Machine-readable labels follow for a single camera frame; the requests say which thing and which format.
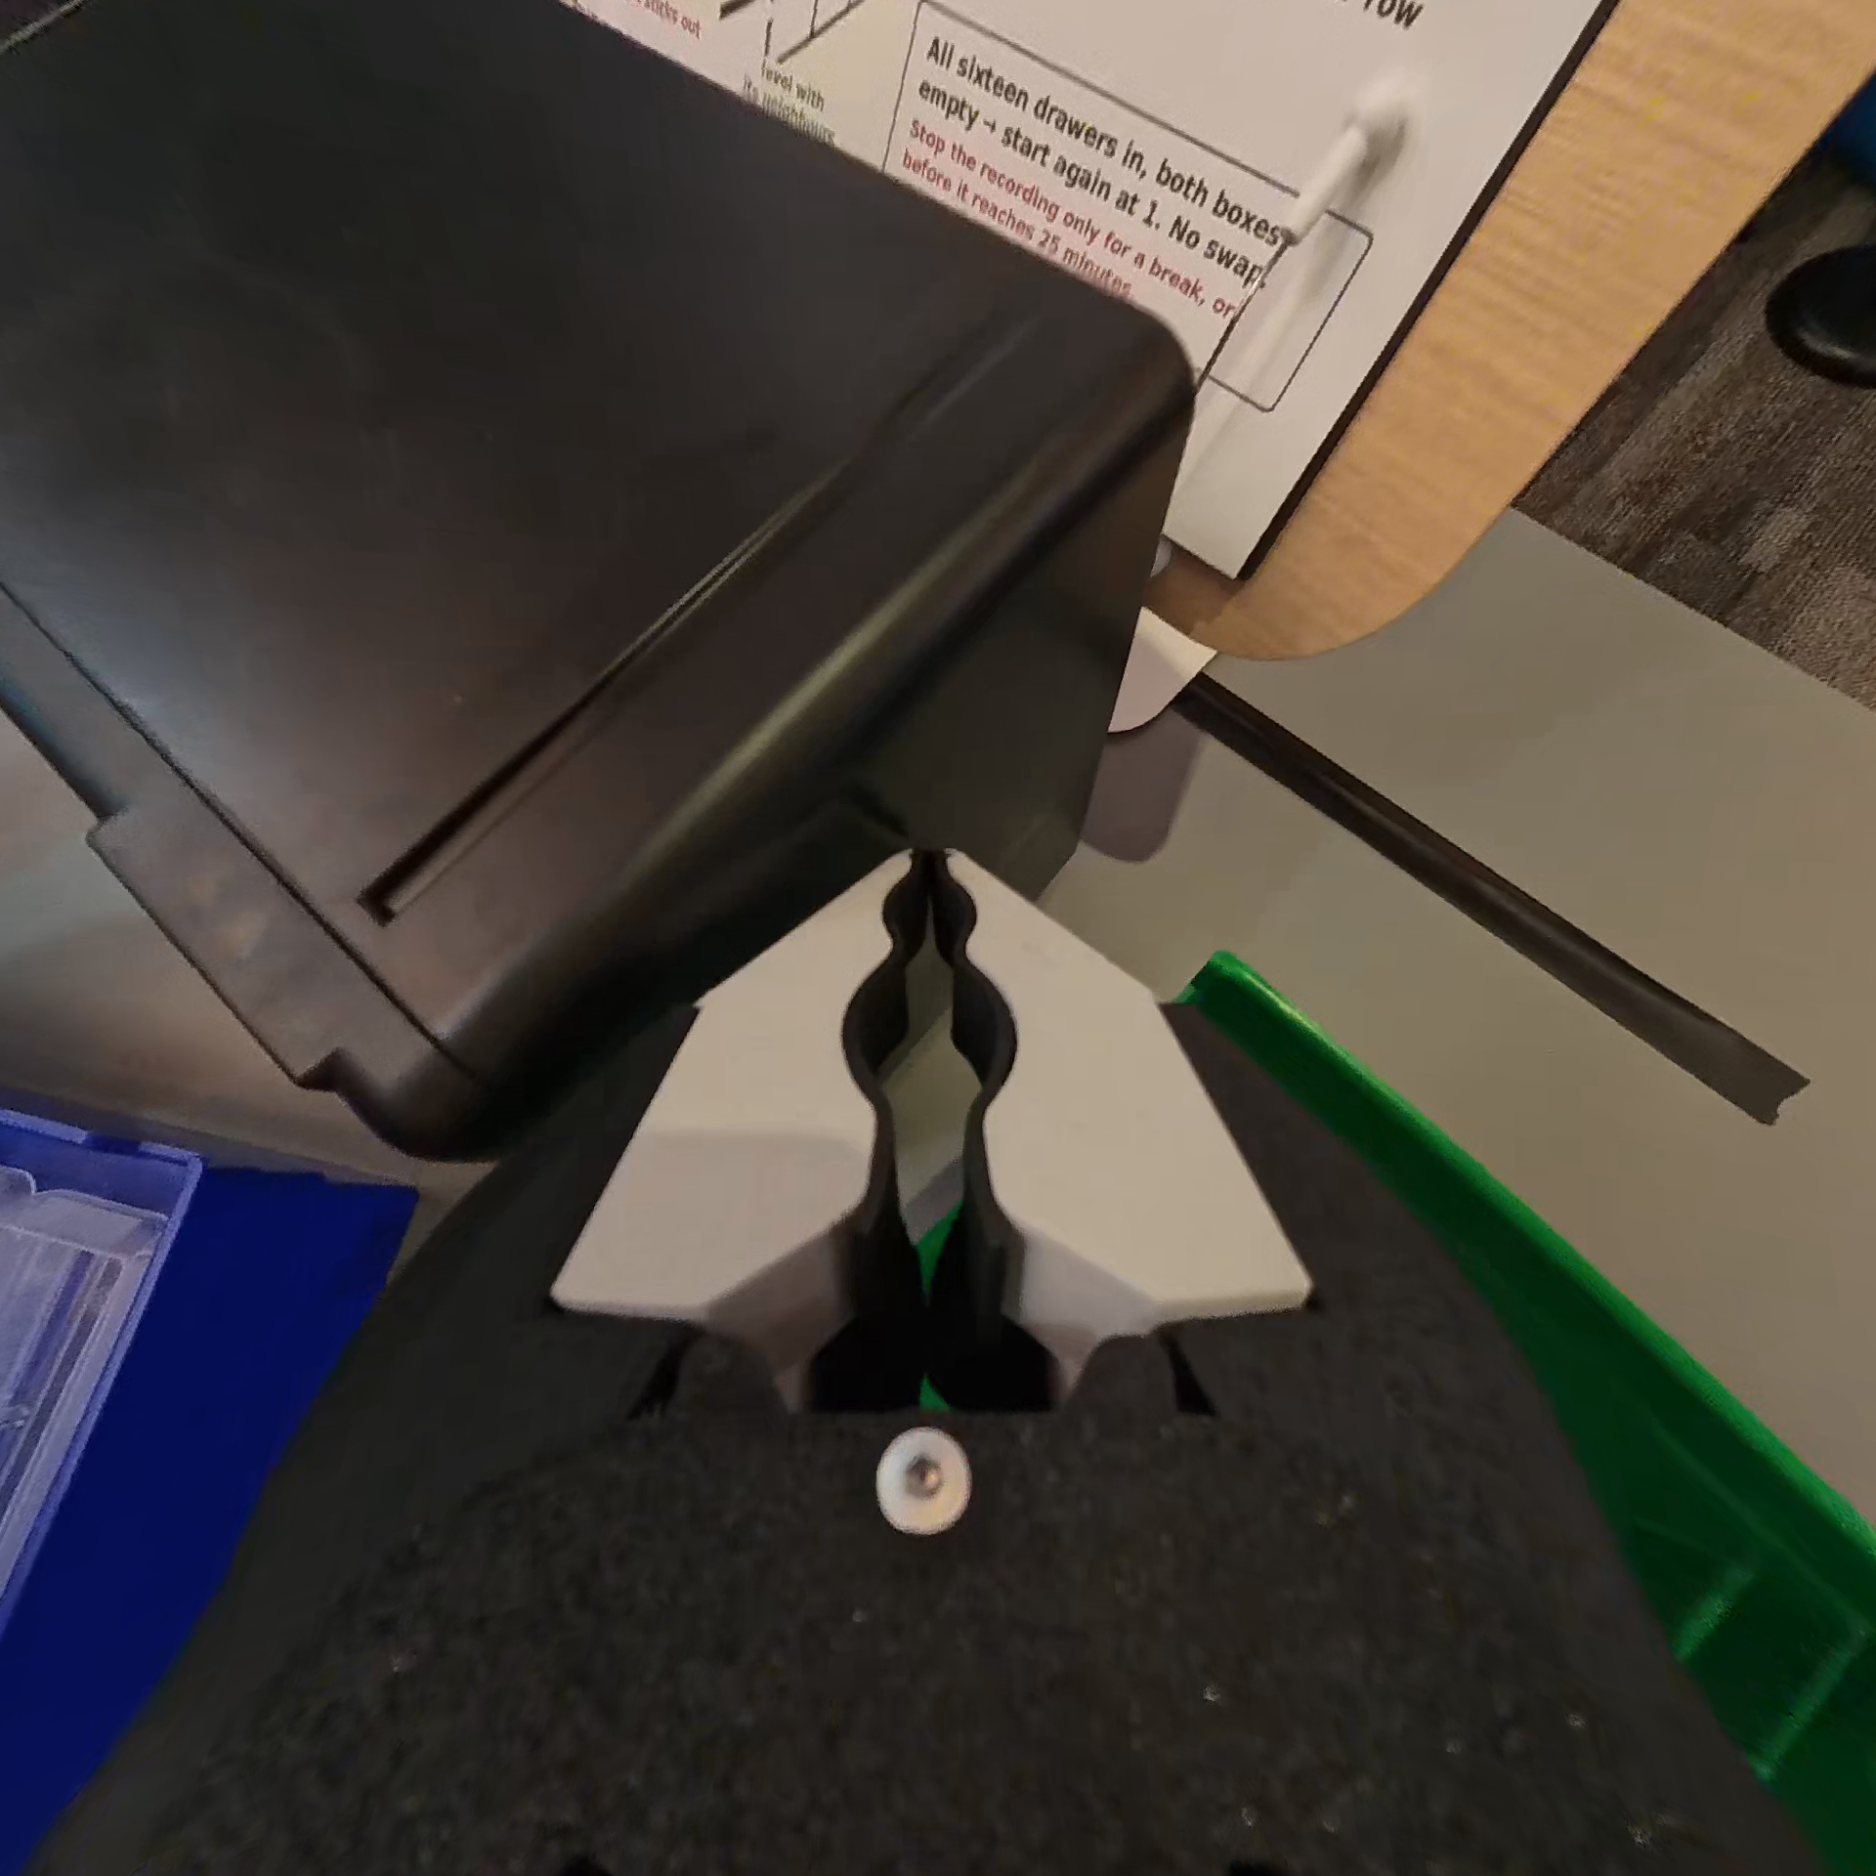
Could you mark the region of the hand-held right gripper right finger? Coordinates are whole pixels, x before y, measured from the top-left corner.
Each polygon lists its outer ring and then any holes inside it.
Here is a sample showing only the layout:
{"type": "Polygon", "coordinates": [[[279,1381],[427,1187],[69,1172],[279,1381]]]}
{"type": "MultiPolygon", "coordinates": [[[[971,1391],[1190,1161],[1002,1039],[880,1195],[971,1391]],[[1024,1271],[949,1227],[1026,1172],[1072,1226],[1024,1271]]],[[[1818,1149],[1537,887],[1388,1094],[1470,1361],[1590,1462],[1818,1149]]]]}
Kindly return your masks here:
{"type": "Polygon", "coordinates": [[[1043,1412],[1164,1325],[1299,1310],[1312,1280],[1154,991],[967,855],[926,855],[976,1081],[926,1288],[926,1381],[1043,1412]]]}

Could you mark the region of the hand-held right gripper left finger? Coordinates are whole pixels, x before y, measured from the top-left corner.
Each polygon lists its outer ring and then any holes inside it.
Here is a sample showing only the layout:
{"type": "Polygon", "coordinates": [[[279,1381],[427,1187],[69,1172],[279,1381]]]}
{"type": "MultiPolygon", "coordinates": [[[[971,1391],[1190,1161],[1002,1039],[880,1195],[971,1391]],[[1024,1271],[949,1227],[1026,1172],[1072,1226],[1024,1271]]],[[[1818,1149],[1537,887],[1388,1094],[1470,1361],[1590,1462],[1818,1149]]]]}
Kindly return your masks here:
{"type": "Polygon", "coordinates": [[[709,1332],[797,1405],[919,1403],[925,1280],[884,1066],[926,913],[926,869],[895,855],[696,1004],[551,1283],[559,1310],[709,1332]]]}

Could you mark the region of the green plastic bin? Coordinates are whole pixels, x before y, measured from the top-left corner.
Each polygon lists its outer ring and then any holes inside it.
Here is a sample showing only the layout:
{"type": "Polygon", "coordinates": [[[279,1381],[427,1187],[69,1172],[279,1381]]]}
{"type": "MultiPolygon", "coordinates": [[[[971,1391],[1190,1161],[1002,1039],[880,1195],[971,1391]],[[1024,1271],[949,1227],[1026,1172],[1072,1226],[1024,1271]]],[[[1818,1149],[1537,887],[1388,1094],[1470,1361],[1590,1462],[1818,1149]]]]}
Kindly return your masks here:
{"type": "Polygon", "coordinates": [[[1253,973],[1171,1028],[1316,1294],[983,1422],[916,1869],[1871,1871],[1871,1541],[1253,973]]]}

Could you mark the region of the blue plastic bin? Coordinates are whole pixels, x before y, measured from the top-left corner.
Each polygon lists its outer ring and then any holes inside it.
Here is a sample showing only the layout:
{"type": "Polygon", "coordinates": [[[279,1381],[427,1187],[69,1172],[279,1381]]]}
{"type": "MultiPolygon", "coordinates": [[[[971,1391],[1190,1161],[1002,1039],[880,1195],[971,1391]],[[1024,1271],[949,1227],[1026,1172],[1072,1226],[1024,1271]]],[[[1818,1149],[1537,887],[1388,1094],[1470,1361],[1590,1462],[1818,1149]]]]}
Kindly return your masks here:
{"type": "Polygon", "coordinates": [[[417,1211],[409,1185],[237,1163],[174,1143],[5,1110],[5,1166],[36,1185],[165,1212],[166,1224],[10,1586],[5,1630],[34,1602],[79,1602],[109,1564],[73,1546],[119,1507],[177,1508],[183,1546],[284,1442],[384,1285],[417,1211]]]}

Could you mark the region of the stack of clear drawers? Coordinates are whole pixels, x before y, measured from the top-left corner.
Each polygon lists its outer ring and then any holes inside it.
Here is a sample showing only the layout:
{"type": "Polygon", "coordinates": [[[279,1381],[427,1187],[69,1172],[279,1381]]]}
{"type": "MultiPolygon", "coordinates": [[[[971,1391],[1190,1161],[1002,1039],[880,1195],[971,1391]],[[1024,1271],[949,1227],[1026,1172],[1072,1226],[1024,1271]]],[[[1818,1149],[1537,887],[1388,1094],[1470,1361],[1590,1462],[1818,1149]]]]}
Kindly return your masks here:
{"type": "Polygon", "coordinates": [[[2,1172],[2,1583],[128,1320],[165,1212],[2,1172]]]}

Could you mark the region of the black drawer cabinet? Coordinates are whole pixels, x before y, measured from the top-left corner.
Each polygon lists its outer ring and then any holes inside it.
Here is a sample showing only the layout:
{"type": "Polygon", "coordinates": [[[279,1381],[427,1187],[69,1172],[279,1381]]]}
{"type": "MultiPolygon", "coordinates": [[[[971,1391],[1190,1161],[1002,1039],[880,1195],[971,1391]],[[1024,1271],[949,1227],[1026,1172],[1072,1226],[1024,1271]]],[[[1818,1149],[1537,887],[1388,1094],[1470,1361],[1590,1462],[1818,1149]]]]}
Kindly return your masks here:
{"type": "Polygon", "coordinates": [[[565,4],[5,4],[5,710],[488,1159],[878,864],[1072,855],[1173,335],[565,4]]]}

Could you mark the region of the black tape strip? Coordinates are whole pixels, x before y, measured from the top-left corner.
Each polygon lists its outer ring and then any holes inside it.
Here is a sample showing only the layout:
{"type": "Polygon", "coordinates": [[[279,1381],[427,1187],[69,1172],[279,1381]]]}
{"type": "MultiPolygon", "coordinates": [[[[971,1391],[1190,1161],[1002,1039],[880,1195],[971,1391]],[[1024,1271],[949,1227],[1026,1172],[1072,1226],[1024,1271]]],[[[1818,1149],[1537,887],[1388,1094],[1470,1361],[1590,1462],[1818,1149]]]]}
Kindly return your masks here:
{"type": "Polygon", "coordinates": [[[1807,1074],[1560,916],[1218,678],[1195,676],[1171,707],[1752,1122],[1775,1126],[1785,1104],[1810,1087],[1807,1074]]]}

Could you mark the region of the white cardboard stand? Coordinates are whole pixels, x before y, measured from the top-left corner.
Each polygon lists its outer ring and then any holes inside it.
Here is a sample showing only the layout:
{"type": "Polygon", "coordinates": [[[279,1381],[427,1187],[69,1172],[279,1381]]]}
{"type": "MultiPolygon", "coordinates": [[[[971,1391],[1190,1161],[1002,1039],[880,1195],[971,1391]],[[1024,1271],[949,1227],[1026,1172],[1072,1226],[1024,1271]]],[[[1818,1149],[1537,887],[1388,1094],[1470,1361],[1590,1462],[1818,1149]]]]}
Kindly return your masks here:
{"type": "Polygon", "coordinates": [[[1154,721],[1207,669],[1213,659],[1213,645],[1164,622],[1147,605],[1141,607],[1114,691],[1109,734],[1133,734],[1154,721]]]}

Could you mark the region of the wooden board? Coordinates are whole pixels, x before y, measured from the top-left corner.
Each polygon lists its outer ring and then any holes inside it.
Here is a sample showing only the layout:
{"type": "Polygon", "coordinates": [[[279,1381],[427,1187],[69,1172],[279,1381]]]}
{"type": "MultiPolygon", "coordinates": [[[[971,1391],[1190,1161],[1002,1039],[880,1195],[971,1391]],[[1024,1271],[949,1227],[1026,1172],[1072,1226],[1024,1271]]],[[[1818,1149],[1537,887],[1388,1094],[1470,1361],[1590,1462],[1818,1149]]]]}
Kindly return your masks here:
{"type": "Polygon", "coordinates": [[[1147,605],[1246,659],[1395,622],[1454,572],[1862,82],[1871,4],[1614,4],[1244,576],[1147,605]]]}

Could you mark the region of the printed instruction sheet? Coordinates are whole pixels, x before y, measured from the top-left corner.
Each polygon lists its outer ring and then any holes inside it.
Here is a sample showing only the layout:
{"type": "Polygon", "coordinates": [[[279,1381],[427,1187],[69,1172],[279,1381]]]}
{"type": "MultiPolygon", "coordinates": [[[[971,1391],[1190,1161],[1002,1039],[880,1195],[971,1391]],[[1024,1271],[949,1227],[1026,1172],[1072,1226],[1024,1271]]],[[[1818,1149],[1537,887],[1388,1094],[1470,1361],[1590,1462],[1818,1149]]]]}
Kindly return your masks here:
{"type": "Polygon", "coordinates": [[[1195,410],[1164,532],[1265,551],[1608,4],[596,2],[582,13],[1159,318],[1195,410]],[[1354,94],[1415,136],[1307,295],[1284,205],[1354,94]]]}

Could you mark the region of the black stanchion pole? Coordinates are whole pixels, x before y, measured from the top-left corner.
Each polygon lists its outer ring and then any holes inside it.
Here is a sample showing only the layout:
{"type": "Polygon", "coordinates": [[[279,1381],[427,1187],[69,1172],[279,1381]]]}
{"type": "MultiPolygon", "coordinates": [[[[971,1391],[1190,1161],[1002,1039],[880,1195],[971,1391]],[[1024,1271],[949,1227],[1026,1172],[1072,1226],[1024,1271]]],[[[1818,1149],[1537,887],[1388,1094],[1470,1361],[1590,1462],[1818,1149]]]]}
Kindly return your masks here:
{"type": "Polygon", "coordinates": [[[1873,243],[1819,252],[1775,287],[1768,335],[1802,371],[1844,387],[1873,387],[1873,243]]]}

